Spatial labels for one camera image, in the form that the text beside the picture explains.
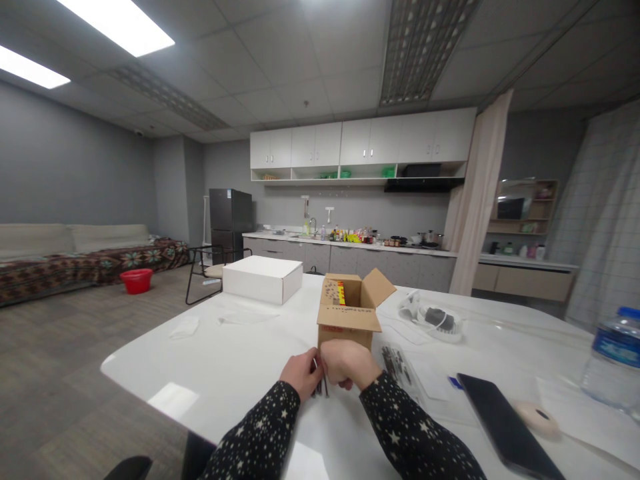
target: gray carpet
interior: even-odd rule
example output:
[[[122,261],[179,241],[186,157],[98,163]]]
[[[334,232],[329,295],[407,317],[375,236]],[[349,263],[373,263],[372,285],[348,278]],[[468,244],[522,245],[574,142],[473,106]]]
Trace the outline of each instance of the gray carpet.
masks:
[[[100,373],[112,352],[186,310],[189,267],[152,290],[92,287],[0,309],[0,478],[101,479],[133,455],[180,477],[186,430]],[[194,277],[194,298],[211,292]]]

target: blue bottle label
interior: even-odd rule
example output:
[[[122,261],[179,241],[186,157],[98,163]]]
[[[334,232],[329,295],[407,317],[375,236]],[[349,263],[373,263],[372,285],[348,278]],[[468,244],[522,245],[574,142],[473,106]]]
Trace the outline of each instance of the blue bottle label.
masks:
[[[591,348],[616,362],[640,368],[640,339],[598,328]]]

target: curtain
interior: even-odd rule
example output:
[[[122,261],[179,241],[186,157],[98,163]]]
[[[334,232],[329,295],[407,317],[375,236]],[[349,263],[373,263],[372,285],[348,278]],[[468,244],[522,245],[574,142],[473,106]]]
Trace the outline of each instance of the curtain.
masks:
[[[594,331],[618,307],[640,308],[640,101],[589,122],[549,258],[581,266],[567,322]]]
[[[482,243],[487,234],[505,146],[507,114],[513,90],[501,95],[475,120],[467,174],[458,192],[458,212],[449,244],[458,252],[450,293],[471,295]]]

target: refrigerator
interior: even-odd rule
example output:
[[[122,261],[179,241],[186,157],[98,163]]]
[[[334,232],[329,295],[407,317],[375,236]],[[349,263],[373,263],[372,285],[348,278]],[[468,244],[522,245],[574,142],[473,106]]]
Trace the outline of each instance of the refrigerator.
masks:
[[[251,194],[234,189],[209,190],[211,216],[211,244],[222,245],[226,251],[242,250],[242,234],[253,231],[253,204]],[[233,256],[240,260],[242,252]],[[231,262],[231,255],[226,257]]]

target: smartphone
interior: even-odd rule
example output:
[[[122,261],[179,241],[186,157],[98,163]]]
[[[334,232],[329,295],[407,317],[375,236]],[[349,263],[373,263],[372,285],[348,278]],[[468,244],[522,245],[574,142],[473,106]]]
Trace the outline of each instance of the smartphone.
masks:
[[[543,480],[565,480],[498,387],[458,373],[473,409],[506,467]]]

